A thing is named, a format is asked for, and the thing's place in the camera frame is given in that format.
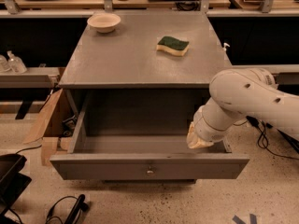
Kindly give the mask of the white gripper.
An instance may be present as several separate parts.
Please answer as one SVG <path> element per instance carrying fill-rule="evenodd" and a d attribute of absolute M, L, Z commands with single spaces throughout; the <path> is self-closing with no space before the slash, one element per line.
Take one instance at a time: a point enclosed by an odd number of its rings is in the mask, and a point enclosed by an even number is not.
<path fill-rule="evenodd" d="M 244 118 L 243 114 L 222 108 L 210 98 L 193 116 L 186 138 L 188 148 L 211 147 L 225 137 L 231 126 Z"/>

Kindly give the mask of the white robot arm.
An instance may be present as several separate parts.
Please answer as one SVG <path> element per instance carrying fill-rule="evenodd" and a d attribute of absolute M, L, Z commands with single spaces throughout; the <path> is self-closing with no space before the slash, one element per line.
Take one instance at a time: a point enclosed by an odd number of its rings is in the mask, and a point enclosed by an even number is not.
<path fill-rule="evenodd" d="M 299 139 L 299 97 L 279 91 L 267 70 L 223 70 L 211 79 L 209 93 L 207 103 L 193 116 L 187 134 L 188 147 L 210 147 L 222 141 L 230 128 L 247 116 Z"/>

